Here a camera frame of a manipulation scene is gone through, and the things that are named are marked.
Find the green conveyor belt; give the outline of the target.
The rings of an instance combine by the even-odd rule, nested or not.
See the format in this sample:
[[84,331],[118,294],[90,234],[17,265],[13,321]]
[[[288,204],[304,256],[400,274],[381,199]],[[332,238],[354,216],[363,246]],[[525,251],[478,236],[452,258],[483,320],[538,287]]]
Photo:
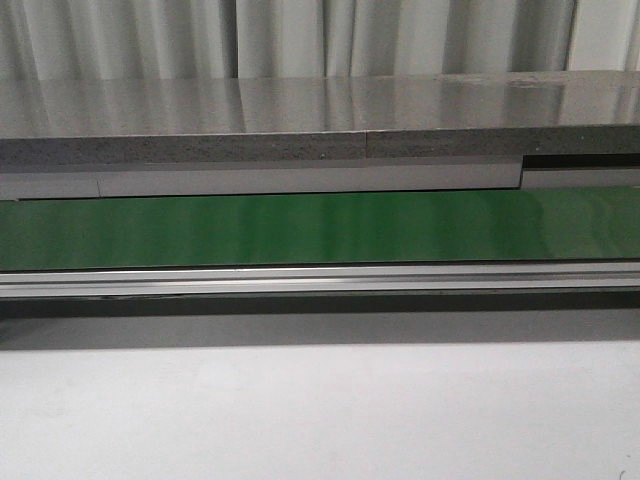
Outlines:
[[634,187],[5,201],[3,271],[637,258]]

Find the white pleated curtain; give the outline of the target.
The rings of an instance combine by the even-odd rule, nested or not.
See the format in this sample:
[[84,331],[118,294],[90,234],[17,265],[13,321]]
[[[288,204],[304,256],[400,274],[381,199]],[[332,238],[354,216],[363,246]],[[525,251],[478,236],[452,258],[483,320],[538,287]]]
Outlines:
[[639,67],[635,1],[5,1],[5,80]]

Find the grey rear conveyor rail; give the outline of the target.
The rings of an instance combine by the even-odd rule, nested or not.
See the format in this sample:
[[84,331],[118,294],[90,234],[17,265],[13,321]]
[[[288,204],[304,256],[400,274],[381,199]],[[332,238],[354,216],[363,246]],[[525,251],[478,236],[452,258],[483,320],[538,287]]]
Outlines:
[[4,200],[636,186],[638,154],[470,155],[25,166]]

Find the aluminium front conveyor rail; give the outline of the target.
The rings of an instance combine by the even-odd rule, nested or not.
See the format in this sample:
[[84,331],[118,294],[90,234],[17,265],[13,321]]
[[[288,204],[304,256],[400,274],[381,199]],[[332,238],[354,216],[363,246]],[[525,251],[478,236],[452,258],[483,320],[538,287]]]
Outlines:
[[636,260],[243,266],[9,272],[4,299],[356,292],[614,289],[639,285]]

